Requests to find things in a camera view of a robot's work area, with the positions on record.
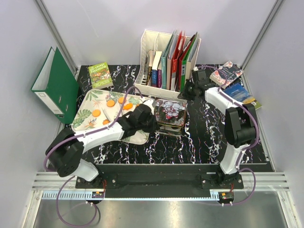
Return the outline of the gold cookie tin base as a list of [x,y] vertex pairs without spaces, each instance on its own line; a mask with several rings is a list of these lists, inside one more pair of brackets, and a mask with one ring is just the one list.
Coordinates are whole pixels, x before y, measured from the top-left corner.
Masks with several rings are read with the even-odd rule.
[[165,134],[170,136],[180,136],[181,131],[184,127],[184,125],[165,125],[165,124],[158,124],[159,129],[156,131],[159,134]]

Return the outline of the gold tin lid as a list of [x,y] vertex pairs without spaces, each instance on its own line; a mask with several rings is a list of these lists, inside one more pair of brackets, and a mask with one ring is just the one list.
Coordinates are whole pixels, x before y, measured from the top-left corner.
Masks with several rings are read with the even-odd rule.
[[158,125],[182,127],[185,124],[187,103],[157,99],[154,115]]

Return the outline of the metal serving tongs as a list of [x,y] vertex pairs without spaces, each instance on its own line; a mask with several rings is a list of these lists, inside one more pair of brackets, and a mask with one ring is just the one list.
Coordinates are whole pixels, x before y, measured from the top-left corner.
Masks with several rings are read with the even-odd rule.
[[103,111],[103,118],[102,120],[109,120],[110,122],[113,122],[115,120],[115,118],[117,116],[122,116],[122,114],[119,114],[119,111],[121,109],[121,106],[118,104],[118,105],[115,105],[113,107],[108,107],[108,106],[104,106],[102,108],[102,111]]

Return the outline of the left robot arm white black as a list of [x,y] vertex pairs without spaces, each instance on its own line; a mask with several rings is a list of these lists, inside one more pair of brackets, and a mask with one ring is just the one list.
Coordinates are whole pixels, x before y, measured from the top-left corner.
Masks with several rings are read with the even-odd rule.
[[137,131],[152,133],[158,129],[154,116],[156,101],[145,100],[133,111],[101,128],[75,133],[69,128],[63,129],[46,150],[46,160],[60,177],[77,176],[92,188],[98,188],[103,177],[91,162],[82,159],[82,154],[104,143],[119,141],[136,134]]

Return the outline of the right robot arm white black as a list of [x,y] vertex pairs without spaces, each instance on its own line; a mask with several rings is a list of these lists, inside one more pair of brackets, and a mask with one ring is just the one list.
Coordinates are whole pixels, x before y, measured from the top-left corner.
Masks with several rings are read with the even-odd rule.
[[238,179],[240,162],[245,152],[258,142],[256,110],[252,104],[237,101],[210,82],[204,69],[196,67],[191,74],[192,78],[186,80],[178,98],[194,100],[201,96],[225,115],[224,135],[228,144],[214,182],[220,188],[227,188]]

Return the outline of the orange round sandwich cookie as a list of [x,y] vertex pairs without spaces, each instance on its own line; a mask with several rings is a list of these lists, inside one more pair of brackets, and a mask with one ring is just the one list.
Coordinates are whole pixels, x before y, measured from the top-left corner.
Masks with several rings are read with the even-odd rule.
[[121,105],[125,105],[125,104],[127,104],[127,99],[124,98],[124,97],[120,97],[120,98],[118,99],[118,102],[119,102],[119,104],[121,104]]

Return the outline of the floral cover paperback book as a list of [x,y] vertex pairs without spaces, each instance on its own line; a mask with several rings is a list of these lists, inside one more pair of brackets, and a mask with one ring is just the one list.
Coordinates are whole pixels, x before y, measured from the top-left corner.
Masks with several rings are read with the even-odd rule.
[[225,89],[243,73],[243,69],[239,68],[238,65],[232,63],[231,61],[228,61],[222,65],[219,65],[217,70],[213,70],[209,78],[222,89]]

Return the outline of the orange cookie tray front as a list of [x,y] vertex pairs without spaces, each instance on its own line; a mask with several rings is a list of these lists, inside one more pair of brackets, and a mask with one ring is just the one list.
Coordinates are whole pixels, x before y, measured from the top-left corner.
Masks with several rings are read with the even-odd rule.
[[110,121],[107,120],[107,119],[103,121],[103,125],[107,125],[107,124],[109,124],[109,123],[110,123]]

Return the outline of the orange cookie tray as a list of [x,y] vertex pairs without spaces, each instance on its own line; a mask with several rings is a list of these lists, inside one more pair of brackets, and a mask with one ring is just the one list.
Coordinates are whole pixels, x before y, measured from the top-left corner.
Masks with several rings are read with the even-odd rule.
[[110,123],[110,121],[107,120],[107,119],[103,121],[103,125],[107,125],[107,124],[109,124],[109,123]]
[[93,116],[93,117],[99,117],[100,115],[101,115],[101,111],[98,110],[98,109],[96,109],[96,110],[94,110],[94,111],[92,112],[92,116]]

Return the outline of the white desk file organizer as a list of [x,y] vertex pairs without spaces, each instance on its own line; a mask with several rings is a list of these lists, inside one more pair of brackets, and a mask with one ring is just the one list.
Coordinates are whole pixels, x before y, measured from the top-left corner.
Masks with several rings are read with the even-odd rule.
[[134,85],[144,95],[179,100],[196,65],[200,43],[197,32],[188,37],[178,30],[145,30],[141,37],[140,71]]

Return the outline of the blue landscape cover book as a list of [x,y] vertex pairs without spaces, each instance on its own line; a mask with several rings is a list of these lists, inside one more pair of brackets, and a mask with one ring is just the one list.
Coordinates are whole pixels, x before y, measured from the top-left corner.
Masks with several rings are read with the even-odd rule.
[[224,89],[224,92],[239,102],[252,104],[255,109],[262,107],[262,105],[240,83],[235,83],[227,87]]

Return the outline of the floral patterned serving tray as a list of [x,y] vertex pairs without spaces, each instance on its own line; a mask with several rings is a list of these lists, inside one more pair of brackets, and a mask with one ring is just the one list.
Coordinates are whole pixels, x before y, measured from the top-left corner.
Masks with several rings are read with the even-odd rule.
[[123,102],[125,94],[106,90],[91,89],[87,92],[76,116],[71,124],[75,132],[103,127],[112,122],[123,107],[120,115],[134,111],[139,104],[148,100],[148,97],[128,94]]

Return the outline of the orange cookie near tray left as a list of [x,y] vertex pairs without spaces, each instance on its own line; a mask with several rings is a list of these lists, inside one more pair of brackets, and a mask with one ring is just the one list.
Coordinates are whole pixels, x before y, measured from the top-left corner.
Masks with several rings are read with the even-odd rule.
[[101,111],[98,110],[98,109],[96,109],[96,110],[94,110],[94,111],[92,112],[92,116],[93,116],[93,117],[99,117],[100,115],[101,115]]

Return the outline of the green treehouse paperback book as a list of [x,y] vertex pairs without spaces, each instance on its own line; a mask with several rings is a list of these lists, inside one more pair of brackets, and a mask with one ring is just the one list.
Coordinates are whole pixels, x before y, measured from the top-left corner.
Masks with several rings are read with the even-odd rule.
[[112,77],[106,62],[88,67],[93,89],[103,89],[113,86]]

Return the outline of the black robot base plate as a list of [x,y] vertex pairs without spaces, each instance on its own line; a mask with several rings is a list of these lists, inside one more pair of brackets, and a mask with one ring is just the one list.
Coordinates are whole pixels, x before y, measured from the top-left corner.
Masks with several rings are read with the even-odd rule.
[[211,196],[211,190],[241,190],[243,180],[234,174],[228,180],[214,164],[101,164],[100,175],[87,182],[77,178],[77,189],[105,187],[107,199],[193,200]]

